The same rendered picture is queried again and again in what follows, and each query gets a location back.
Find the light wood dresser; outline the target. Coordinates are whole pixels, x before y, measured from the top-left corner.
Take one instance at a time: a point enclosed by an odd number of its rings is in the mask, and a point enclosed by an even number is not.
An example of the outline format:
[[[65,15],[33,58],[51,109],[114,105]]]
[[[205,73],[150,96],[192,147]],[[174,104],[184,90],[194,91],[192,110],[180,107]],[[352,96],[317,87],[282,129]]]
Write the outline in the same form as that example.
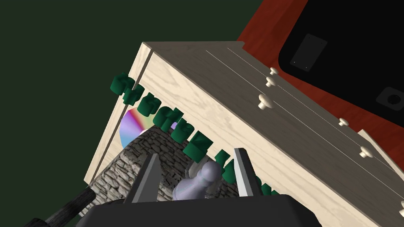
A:
[[[404,227],[404,173],[365,131],[379,121],[325,110],[243,50],[242,42],[144,42],[127,74],[178,108],[213,144],[243,147],[256,174],[323,227]],[[277,85],[267,87],[266,77]],[[273,108],[258,107],[265,94]],[[339,118],[349,126],[340,126]],[[370,149],[373,158],[359,155]]]

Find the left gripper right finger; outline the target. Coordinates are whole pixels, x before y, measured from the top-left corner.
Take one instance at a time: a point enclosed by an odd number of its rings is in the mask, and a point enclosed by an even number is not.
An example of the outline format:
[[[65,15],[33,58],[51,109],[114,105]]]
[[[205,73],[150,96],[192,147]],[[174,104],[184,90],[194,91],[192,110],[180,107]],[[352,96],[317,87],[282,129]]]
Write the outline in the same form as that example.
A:
[[[240,197],[263,195],[247,150],[234,149],[234,171]]]

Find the grey stone textured block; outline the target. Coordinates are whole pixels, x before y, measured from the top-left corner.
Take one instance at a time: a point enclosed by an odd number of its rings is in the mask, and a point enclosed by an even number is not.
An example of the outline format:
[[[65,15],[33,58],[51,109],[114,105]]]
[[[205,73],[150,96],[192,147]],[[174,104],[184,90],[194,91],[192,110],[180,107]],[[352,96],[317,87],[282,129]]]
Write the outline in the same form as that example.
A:
[[[148,154],[157,153],[161,161],[162,177],[158,190],[158,201],[171,201],[174,187],[182,179],[195,177],[196,171],[207,161],[194,163],[183,153],[188,141],[176,143],[170,129],[163,132],[153,126],[130,142],[119,155],[90,183],[96,198],[79,215],[83,217],[95,205],[107,203],[127,196],[141,165]]]

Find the dark wooden stick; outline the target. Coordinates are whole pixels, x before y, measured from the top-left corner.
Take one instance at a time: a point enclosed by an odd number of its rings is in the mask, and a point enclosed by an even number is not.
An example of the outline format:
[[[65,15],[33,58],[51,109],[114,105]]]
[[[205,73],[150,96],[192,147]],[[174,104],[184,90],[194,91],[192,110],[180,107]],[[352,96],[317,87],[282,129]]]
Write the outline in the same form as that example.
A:
[[[23,227],[64,227],[95,198],[96,193],[91,188],[87,187],[79,195],[66,203],[60,210],[47,218],[47,220],[44,221],[39,218],[34,218]]]

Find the black rounded flat panel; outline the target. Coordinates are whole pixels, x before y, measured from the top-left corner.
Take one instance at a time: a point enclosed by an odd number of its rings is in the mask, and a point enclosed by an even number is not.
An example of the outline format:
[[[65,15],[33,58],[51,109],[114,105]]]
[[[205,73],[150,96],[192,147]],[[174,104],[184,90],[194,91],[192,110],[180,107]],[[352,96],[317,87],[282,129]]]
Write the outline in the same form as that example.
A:
[[[279,63],[370,112],[404,115],[404,0],[308,0]]]

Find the iridescent compact disc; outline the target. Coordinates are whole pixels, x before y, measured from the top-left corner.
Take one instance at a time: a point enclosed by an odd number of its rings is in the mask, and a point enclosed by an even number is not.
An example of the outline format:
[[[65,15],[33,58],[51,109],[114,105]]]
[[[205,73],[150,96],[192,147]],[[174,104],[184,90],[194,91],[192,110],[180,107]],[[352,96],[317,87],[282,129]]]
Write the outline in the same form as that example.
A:
[[[120,122],[119,136],[122,147],[125,148],[139,135],[151,128],[154,125],[154,116],[145,117],[138,112],[137,108],[130,109]]]

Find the lavender chess pawn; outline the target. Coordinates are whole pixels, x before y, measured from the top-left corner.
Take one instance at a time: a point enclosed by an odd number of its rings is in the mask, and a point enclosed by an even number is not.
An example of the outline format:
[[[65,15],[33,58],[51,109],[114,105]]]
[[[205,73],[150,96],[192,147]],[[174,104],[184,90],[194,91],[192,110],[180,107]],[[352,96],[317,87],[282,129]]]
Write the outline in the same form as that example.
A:
[[[206,191],[221,177],[222,167],[214,161],[206,162],[194,178],[182,179],[173,189],[172,199],[204,199]]]

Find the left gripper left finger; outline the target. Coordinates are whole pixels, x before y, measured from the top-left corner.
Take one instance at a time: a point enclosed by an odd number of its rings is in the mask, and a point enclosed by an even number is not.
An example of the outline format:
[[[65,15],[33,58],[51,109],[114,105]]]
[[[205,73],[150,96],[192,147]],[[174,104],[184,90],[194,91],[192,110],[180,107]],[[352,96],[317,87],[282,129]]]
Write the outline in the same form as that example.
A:
[[[141,203],[157,201],[161,177],[162,170],[158,154],[153,153],[148,155],[124,202]]]

